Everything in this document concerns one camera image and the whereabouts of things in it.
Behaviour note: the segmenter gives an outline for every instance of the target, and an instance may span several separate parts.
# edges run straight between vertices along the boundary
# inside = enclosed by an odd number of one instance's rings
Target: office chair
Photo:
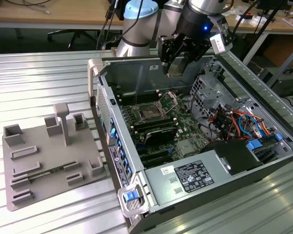
[[[72,50],[73,44],[74,44],[76,38],[80,38],[81,35],[83,35],[84,37],[90,39],[94,43],[97,43],[97,39],[95,39],[94,37],[89,35],[86,32],[86,30],[81,30],[81,29],[64,29],[64,30],[58,30],[58,31],[55,31],[55,32],[48,33],[48,41],[52,42],[53,41],[52,36],[54,36],[54,35],[65,34],[65,33],[74,33],[73,37],[72,37],[72,40],[70,41],[70,43],[68,45],[69,50]]]

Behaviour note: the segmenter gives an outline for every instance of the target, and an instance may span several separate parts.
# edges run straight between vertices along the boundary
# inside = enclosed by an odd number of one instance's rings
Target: aluminum extrusion table
[[[87,61],[109,52],[0,55],[0,234],[126,234],[110,176],[20,210],[6,208],[1,135],[3,126],[39,126],[52,105],[67,102],[83,112],[98,142],[88,104]],[[176,217],[146,234],[293,234],[293,163],[260,182]]]

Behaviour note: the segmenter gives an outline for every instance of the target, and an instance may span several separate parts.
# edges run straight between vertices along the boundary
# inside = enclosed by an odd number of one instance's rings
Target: white label
[[[150,71],[152,71],[152,70],[157,70],[158,69],[158,65],[152,65],[152,66],[150,66]]]
[[[163,168],[161,168],[161,171],[162,171],[163,175],[173,173],[174,172],[174,166],[171,165],[171,166],[168,166],[168,167],[163,167]]]

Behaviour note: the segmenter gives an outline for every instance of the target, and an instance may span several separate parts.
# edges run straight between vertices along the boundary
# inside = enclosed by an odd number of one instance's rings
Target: table leg
[[[267,82],[268,87],[272,87],[274,83],[278,80],[279,76],[282,75],[293,62],[293,53],[288,57],[288,59],[282,64],[278,72]]]
[[[250,60],[256,54],[257,50],[264,43],[264,41],[267,38],[267,36],[268,36],[268,33],[263,33],[262,35],[260,35],[260,37],[258,38],[258,40],[256,41],[256,43],[253,45],[253,47],[250,49],[250,51],[248,52],[248,54],[244,58],[243,63],[245,65],[248,65],[248,63],[250,62]]]
[[[14,30],[15,30],[15,33],[16,33],[16,36],[18,37],[18,39],[22,39],[23,35],[21,34],[21,29],[15,28]]]

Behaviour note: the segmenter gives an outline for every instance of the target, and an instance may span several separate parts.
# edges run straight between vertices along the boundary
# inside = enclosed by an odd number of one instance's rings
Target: blue cable
[[[241,116],[241,117],[239,118],[239,128],[241,129],[242,132],[244,132],[245,134],[249,135],[249,136],[251,137],[251,139],[253,139],[253,136],[251,135],[251,133],[245,131],[245,130],[242,128],[242,126],[241,126],[241,119],[242,119],[242,117],[243,117],[243,116]]]
[[[247,116],[247,117],[249,117],[251,120],[253,120],[254,123],[256,124],[256,127],[257,127],[258,131],[261,133],[261,135],[266,136],[266,133],[265,133],[265,132],[259,127],[259,125],[258,125],[256,119],[255,119],[253,116],[250,116],[250,115],[243,115],[243,116]],[[246,133],[247,135],[249,135],[249,136],[253,139],[252,135],[251,135],[249,132],[245,131],[245,130],[242,128],[242,126],[241,126],[241,120],[242,120],[242,117],[243,117],[243,116],[241,116],[241,117],[239,118],[239,127],[240,127],[240,129],[241,129],[242,132]]]
[[[174,148],[175,148],[175,146],[173,146],[173,147],[167,149],[169,155],[172,154],[172,151],[173,151]]]

